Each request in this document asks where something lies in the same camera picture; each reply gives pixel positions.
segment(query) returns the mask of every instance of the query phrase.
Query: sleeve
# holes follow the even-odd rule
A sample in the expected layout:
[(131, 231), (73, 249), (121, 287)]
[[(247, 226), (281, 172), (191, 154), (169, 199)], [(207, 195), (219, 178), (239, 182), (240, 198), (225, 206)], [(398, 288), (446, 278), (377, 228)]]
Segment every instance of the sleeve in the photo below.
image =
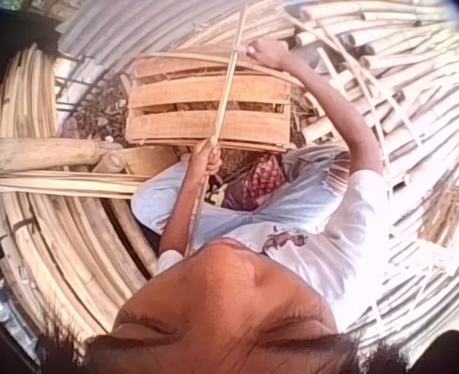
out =
[(157, 276), (159, 273), (169, 269), (180, 261), (182, 261), (182, 255), (179, 252), (172, 249), (163, 252), (158, 259), (157, 271), (154, 275)]
[(346, 257), (379, 248), (388, 238), (387, 183), (378, 173), (356, 171), (322, 236)]

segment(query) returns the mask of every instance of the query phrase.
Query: light blue pants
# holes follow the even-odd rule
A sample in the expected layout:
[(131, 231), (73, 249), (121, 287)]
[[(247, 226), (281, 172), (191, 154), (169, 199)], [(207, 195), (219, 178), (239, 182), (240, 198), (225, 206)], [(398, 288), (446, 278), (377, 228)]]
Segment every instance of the light blue pants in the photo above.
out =
[[(204, 203), (195, 248), (246, 224), (275, 222), (316, 233), (337, 209), (342, 195), (324, 181), (339, 146), (311, 146), (283, 157), (287, 182), (253, 212), (240, 212)], [(162, 234), (177, 199), (187, 162), (181, 161), (141, 185), (132, 197), (132, 212), (151, 230)]]

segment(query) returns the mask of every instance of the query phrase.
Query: red checkered cloth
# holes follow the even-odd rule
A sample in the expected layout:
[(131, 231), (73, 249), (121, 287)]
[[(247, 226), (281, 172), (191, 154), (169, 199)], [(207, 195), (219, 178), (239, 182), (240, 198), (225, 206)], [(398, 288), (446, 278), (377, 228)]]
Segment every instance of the red checkered cloth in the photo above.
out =
[(233, 210), (254, 211), (285, 181), (277, 158), (264, 154), (252, 169), (226, 189), (222, 206)]

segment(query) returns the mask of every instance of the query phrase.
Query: white t-shirt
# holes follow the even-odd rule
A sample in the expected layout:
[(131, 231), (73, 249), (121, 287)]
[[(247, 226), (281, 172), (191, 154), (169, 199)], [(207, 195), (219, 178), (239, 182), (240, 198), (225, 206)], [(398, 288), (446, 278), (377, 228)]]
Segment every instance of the white t-shirt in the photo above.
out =
[[(388, 260), (387, 184), (374, 171), (354, 173), (347, 192), (324, 231), (313, 235), (284, 224), (263, 222), (241, 226), (233, 238), (298, 274), (322, 295), (339, 331), (345, 330), (376, 300)], [(167, 251), (158, 271), (182, 256)]]

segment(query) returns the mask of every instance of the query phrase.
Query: stack of bamboo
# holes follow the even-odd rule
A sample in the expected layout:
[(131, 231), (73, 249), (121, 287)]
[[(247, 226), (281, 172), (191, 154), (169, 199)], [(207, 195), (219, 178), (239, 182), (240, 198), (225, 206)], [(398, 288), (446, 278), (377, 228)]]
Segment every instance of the stack of bamboo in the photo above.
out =
[(459, 267), (459, 185), (448, 188), (419, 230), (418, 244), (453, 276)]
[[(375, 127), (394, 187), (389, 271), (377, 307), (350, 329), (362, 332), (365, 349), (404, 340), (417, 353), (459, 318), (459, 266), (448, 277), (418, 244), (429, 208), (459, 184), (459, 19), (448, 9), (329, 2), (303, 7), (302, 20), (285, 16), (304, 30), (299, 44), (319, 40), (342, 56), (322, 54), (330, 82)], [(302, 132), (314, 143), (336, 141), (332, 130), (322, 117)], [(445, 220), (441, 228), (453, 227)]]
[[(52, 61), (36, 46), (11, 61), (0, 87), (0, 138), (55, 135), (54, 82)], [(13, 144), (16, 140), (5, 141)], [(76, 162), (69, 162), (71, 156), (64, 152), (71, 151), (69, 143), (78, 140), (45, 142), (44, 147), (38, 147), (38, 159), (28, 160), (31, 167), (39, 168), (41, 163), (47, 166), (51, 160), (43, 160), (46, 157), (54, 161), (53, 167), (65, 163), (57, 161), (58, 157), (67, 164), (79, 163), (79, 159), (92, 164), (96, 155), (103, 154), (96, 152), (95, 145), (80, 144), (74, 146)], [(58, 143), (63, 154), (52, 153), (58, 148), (49, 143)], [(21, 139), (19, 144), (29, 146), (30, 141)], [(94, 152), (93, 157), (83, 156), (87, 149), (88, 154)], [(22, 147), (13, 156), (26, 161), (26, 155)], [(156, 259), (126, 205), (112, 204), (119, 222), (113, 225), (104, 202), (73, 197), (75, 194), (67, 189), (72, 188), (70, 185), (83, 189), (104, 182), (118, 186), (112, 189), (115, 195), (123, 193), (123, 186), (131, 193), (144, 177), (72, 173), (68, 168), (18, 172), (27, 169), (26, 164), (20, 167), (20, 163), (7, 161), (7, 166), (0, 163), (0, 172), (9, 171), (0, 181), (16, 181), (14, 185), (21, 188), (11, 185), (11, 192), (0, 193), (0, 239), (5, 252), (2, 269), (26, 313), (39, 330), (44, 327), (44, 314), (55, 310), (64, 323), (75, 327), (81, 339), (109, 331), (118, 309), (145, 284), (143, 273), (154, 271)], [(94, 185), (89, 189), (95, 191)], [(57, 191), (68, 197), (54, 195)]]

